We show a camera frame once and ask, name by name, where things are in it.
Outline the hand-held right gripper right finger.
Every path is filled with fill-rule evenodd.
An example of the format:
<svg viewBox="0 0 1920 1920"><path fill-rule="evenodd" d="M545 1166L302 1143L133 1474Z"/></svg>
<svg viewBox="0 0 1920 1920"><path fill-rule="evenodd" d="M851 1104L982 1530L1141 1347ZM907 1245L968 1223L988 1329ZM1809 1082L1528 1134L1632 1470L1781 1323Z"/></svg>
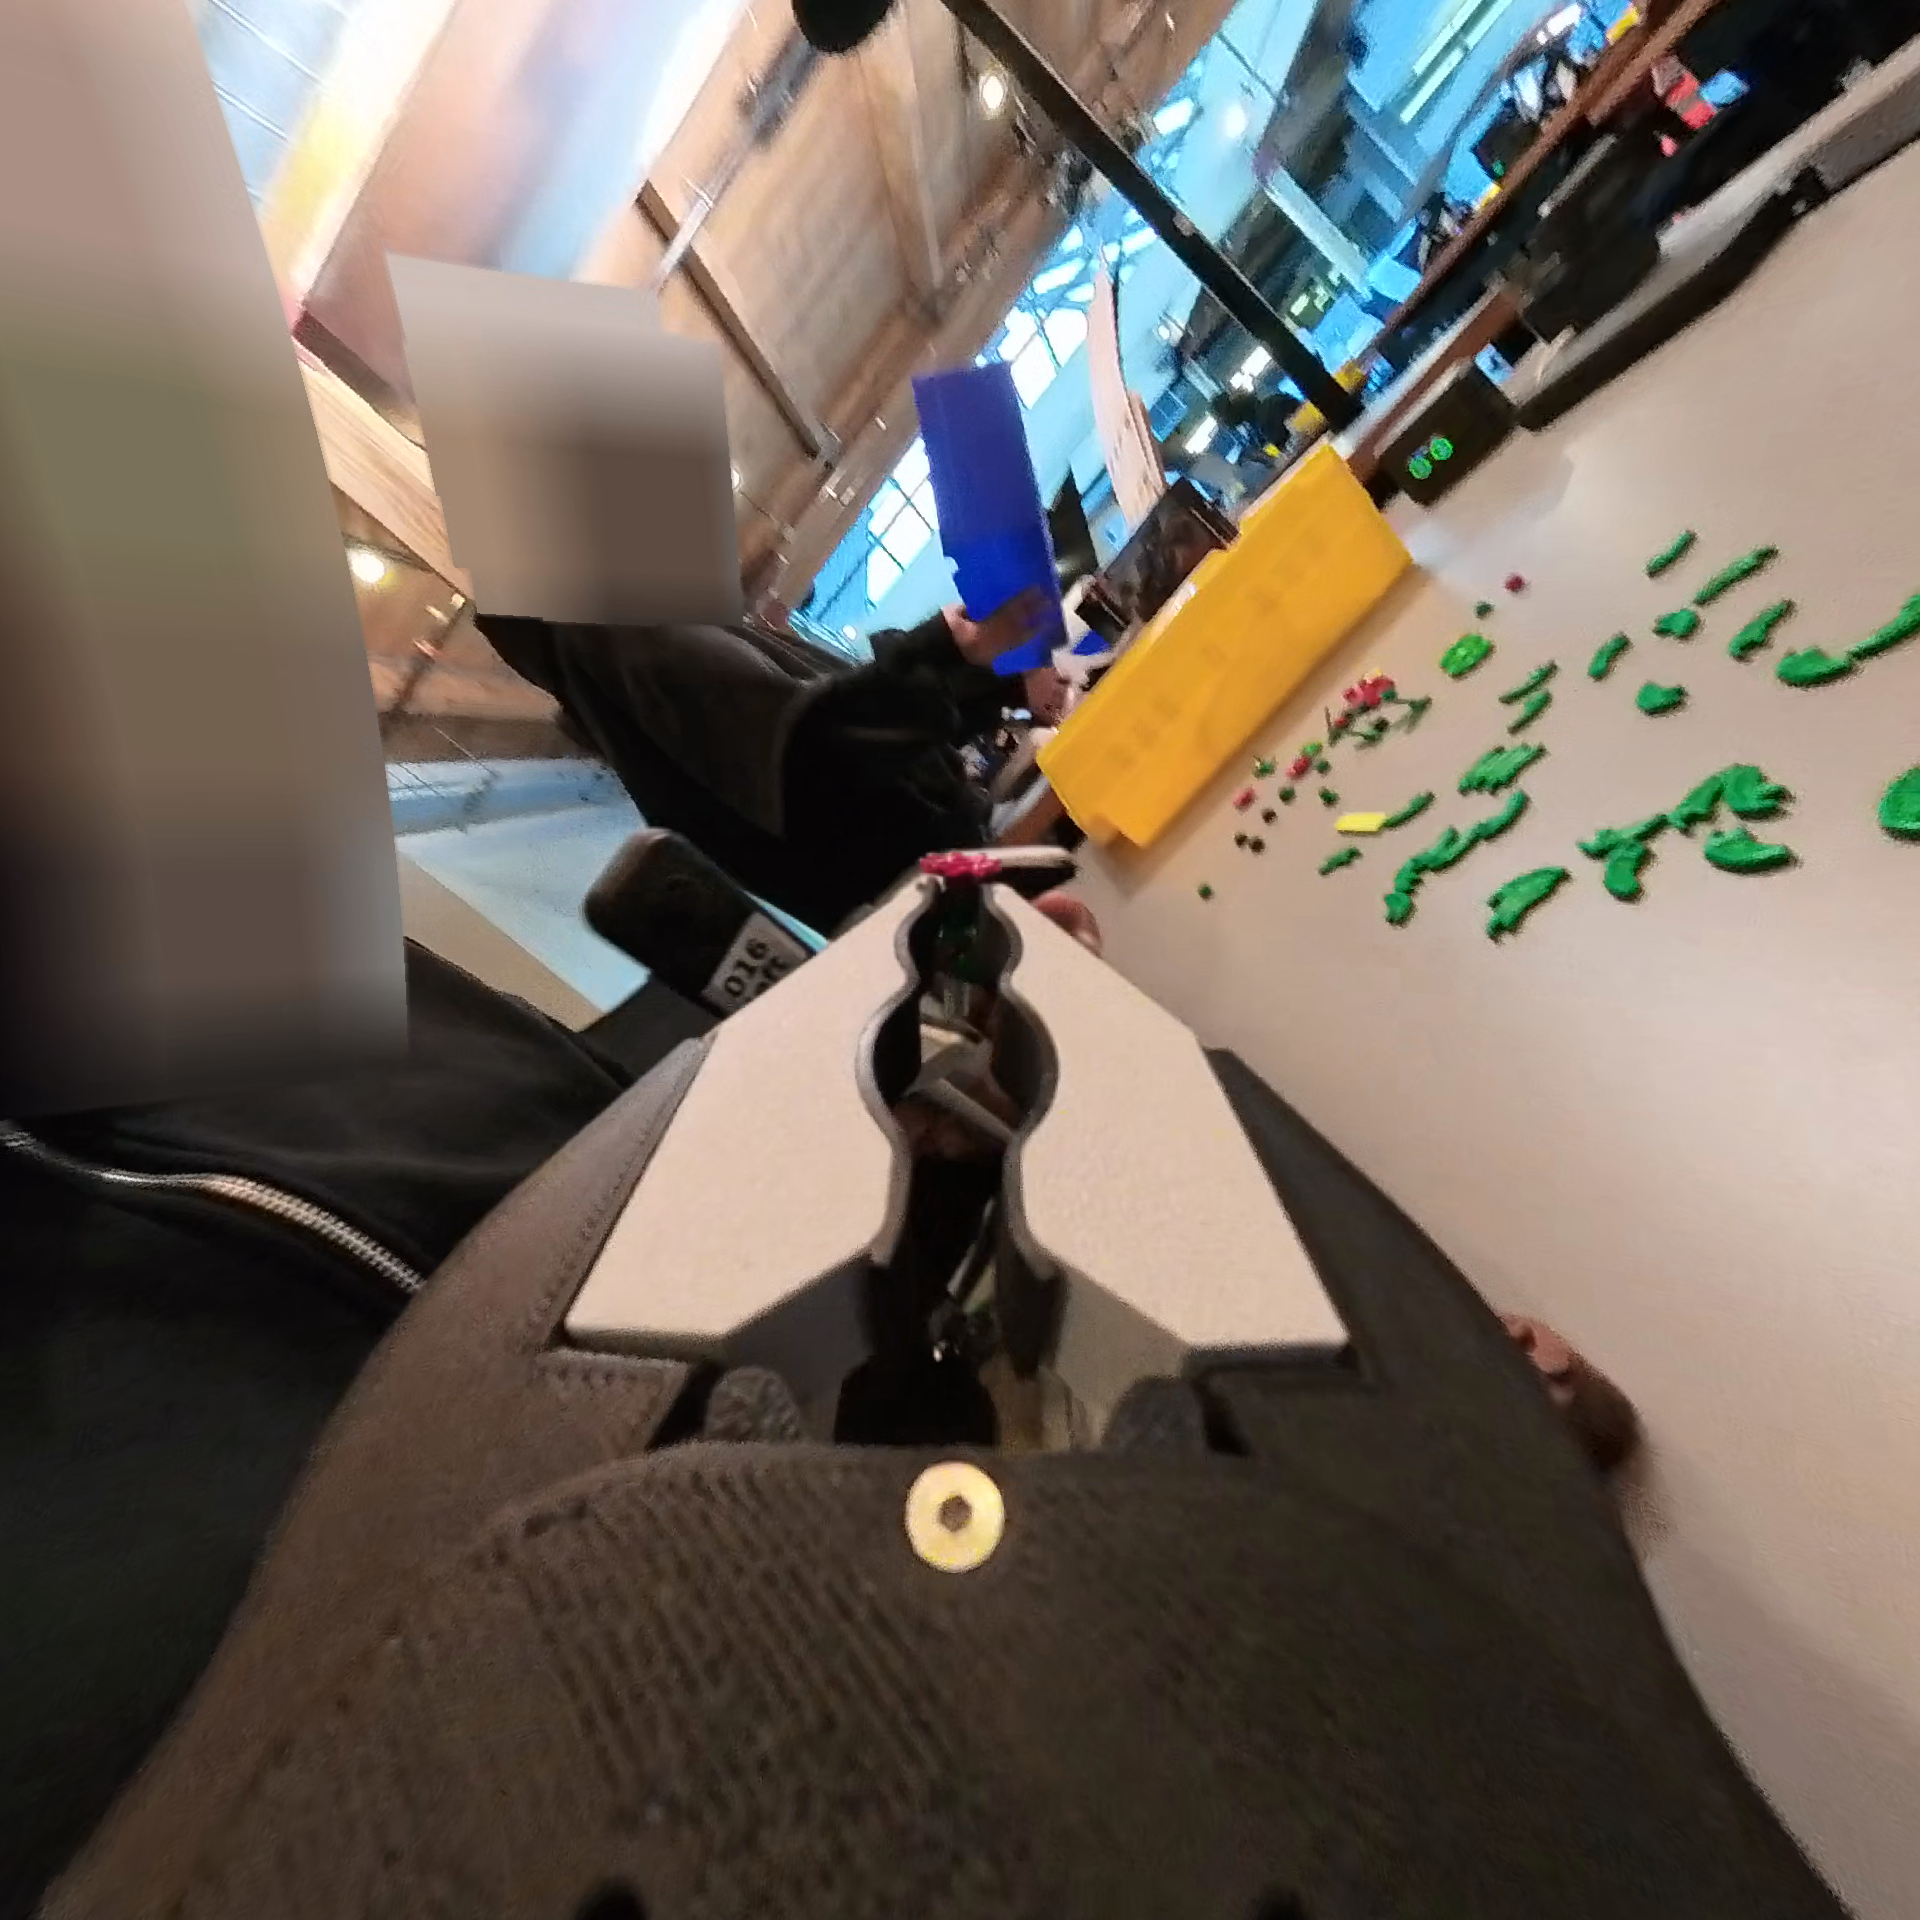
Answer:
<svg viewBox="0 0 1920 1920"><path fill-rule="evenodd" d="M1092 1447L1144 1379L1339 1367L1345 1323L1195 1033L1012 888L982 919L1018 1112L997 1310L1045 1437Z"/></svg>

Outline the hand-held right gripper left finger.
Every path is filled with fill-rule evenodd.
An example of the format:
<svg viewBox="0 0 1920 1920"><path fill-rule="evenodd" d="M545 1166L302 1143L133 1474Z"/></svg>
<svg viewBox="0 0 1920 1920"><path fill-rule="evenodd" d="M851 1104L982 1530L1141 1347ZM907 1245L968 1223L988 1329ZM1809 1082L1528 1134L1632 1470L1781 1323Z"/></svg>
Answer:
<svg viewBox="0 0 1920 1920"><path fill-rule="evenodd" d="M866 1353L860 1295L905 1223L905 1144L874 1082L911 1011L907 882L709 1039L565 1314L593 1353Z"/></svg>

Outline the toy flower stem assembly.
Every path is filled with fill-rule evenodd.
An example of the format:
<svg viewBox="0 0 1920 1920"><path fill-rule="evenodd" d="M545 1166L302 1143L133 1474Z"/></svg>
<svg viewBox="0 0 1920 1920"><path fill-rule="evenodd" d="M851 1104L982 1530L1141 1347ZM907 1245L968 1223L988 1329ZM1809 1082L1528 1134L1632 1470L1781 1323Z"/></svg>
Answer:
<svg viewBox="0 0 1920 1920"><path fill-rule="evenodd" d="M1002 928L991 913L997 860L978 851L942 851L922 860L931 903L917 928L922 999L951 1030L982 1030L997 1004L1006 962Z"/></svg>

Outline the yellow plastic bin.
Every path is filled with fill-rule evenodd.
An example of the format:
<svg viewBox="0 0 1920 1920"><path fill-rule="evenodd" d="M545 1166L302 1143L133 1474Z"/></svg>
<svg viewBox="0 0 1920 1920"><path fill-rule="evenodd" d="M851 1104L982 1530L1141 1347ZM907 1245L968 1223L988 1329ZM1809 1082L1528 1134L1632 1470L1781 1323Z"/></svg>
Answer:
<svg viewBox="0 0 1920 1920"><path fill-rule="evenodd" d="M1067 822L1095 847L1147 850L1407 572L1343 452L1312 447L1039 755Z"/></svg>

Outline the blue plastic bin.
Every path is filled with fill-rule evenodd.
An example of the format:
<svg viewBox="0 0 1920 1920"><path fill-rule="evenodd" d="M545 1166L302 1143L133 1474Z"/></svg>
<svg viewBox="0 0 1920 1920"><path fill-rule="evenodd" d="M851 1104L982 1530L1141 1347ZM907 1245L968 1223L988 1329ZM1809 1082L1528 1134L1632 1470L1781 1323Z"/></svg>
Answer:
<svg viewBox="0 0 1920 1920"><path fill-rule="evenodd" d="M1065 607L1021 396L1000 362L911 382L937 538L974 622L1033 598L1021 643L993 657L1002 677L1045 669L1065 643Z"/></svg>

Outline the brown round toy brick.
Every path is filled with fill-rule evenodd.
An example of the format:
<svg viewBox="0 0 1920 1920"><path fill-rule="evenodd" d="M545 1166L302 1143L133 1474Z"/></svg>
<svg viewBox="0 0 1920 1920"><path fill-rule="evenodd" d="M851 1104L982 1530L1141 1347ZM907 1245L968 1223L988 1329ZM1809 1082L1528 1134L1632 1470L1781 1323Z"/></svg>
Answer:
<svg viewBox="0 0 1920 1920"><path fill-rule="evenodd" d="M1623 1390L1546 1323L1502 1314L1499 1326L1534 1370L1534 1379L1583 1456L1601 1475L1618 1475L1638 1452L1642 1422Z"/></svg>

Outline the group of pink round studs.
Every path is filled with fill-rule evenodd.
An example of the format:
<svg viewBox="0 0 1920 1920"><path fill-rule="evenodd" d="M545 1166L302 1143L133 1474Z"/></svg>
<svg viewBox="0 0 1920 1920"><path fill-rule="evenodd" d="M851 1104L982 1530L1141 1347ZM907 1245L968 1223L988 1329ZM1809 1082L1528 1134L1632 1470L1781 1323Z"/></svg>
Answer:
<svg viewBox="0 0 1920 1920"><path fill-rule="evenodd" d="M1525 588L1528 588L1528 579L1524 575L1509 575L1499 583L1502 598L1476 601L1474 626L1468 632L1485 632L1491 638L1491 619L1505 607L1509 598L1519 598ZM1379 677L1379 675L1392 677L1392 675L1386 675L1382 669L1370 669L1370 672L1357 675L1352 683L1357 683L1361 677ZM1305 780L1312 780L1312 777L1327 777L1333 748L1374 748L1392 730L1410 730L1428 712L1432 691L1407 690L1398 677L1392 677L1392 681L1397 681L1398 699L1392 705L1382 705L1373 712L1345 712L1343 711L1343 691L1352 686L1348 683L1339 691L1336 705L1321 711L1321 734L1305 740L1299 746L1299 751L1283 760L1280 783L1296 788L1296 783L1305 783Z"/></svg>

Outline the black power bank green display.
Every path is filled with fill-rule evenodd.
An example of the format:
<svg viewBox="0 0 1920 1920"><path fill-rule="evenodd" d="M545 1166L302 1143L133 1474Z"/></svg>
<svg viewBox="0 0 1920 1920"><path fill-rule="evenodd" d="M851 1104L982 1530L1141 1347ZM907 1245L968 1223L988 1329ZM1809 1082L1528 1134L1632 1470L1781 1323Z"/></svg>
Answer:
<svg viewBox="0 0 1920 1920"><path fill-rule="evenodd" d="M1437 505L1482 468L1518 428L1518 407L1478 362L1435 382L1405 425L1386 441L1373 473L1382 498Z"/></svg>

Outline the scattered green leaf pieces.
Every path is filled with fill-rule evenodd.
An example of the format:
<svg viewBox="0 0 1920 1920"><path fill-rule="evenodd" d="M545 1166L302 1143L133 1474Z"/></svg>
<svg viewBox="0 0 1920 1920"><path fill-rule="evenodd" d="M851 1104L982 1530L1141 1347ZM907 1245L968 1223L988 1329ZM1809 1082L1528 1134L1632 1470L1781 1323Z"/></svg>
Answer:
<svg viewBox="0 0 1920 1920"><path fill-rule="evenodd" d="M1744 547L1707 567L1695 583L1685 575L1695 564L1701 538L1697 530L1681 527L1663 547L1642 561L1642 578L1676 588L1676 601L1644 622L1642 629L1618 626L1601 637L1576 677L1586 686L1611 683L1626 665L1635 663L1642 643L1691 644L1707 629L1707 612L1719 601L1740 594L1762 579L1781 558L1771 542ZM1734 665L1765 665L1774 686L1789 691L1823 691L1827 686L1854 683L1879 660L1917 644L1917 594L1910 591L1892 612L1871 626L1839 643L1799 643L1781 644L1784 629L1799 615L1789 594L1752 604L1740 612L1737 626L1723 637L1722 654ZM1432 807L1451 796L1459 802L1478 802L1482 811L1439 825L1428 844L1410 847L1379 888L1379 916L1385 927L1407 927L1419 907L1419 890L1444 873L1451 873L1476 850L1499 844L1513 832L1525 811L1525 777L1546 760L1546 737L1540 734L1545 717L1555 705L1562 686L1559 660L1534 660L1512 675L1509 686L1497 691L1497 740L1471 757L1471 762L1445 788L1419 788L1391 807L1374 807L1391 816L1386 828L1373 836L1339 836L1332 825L1332 847L1309 866L1315 879L1332 879L1366 860L1370 844L1405 835L1422 822ZM1305 783L1277 788L1275 799L1299 799ZM1312 799L1333 804L1336 791L1327 777L1315 777ZM1691 847L1701 860L1722 876L1778 876L1799 863L1799 851L1784 841L1768 841L1762 828L1789 819L1796 794L1787 780L1771 777L1760 762L1723 762L1695 777L1672 804L1644 811L1621 825L1596 825L1579 836L1576 856L1596 869L1602 893L1621 904L1644 899L1644 876L1654 866L1666 841Z"/></svg>

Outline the black power adapter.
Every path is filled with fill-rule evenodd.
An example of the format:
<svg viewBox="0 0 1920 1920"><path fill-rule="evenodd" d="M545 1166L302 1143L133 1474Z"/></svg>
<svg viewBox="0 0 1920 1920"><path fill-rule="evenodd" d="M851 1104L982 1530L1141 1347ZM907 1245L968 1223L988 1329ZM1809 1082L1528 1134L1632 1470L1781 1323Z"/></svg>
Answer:
<svg viewBox="0 0 1920 1920"><path fill-rule="evenodd" d="M1722 308L1781 249L1787 233L1830 197L1809 165L1768 183L1704 236L1663 251L1651 279L1573 334L1534 387L1518 403L1518 428L1540 436L1618 375L1666 350L1689 325Z"/></svg>

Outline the black charger box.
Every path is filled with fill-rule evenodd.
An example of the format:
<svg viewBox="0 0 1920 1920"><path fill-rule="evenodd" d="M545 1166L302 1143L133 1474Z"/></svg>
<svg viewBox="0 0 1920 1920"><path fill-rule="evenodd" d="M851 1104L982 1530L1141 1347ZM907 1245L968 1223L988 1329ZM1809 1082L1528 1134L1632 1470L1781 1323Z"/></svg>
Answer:
<svg viewBox="0 0 1920 1920"><path fill-rule="evenodd" d="M1644 214L1651 156L1657 150L1642 141L1605 132L1540 202L1509 268L1519 325L1534 342L1596 322L1657 268L1658 240Z"/></svg>

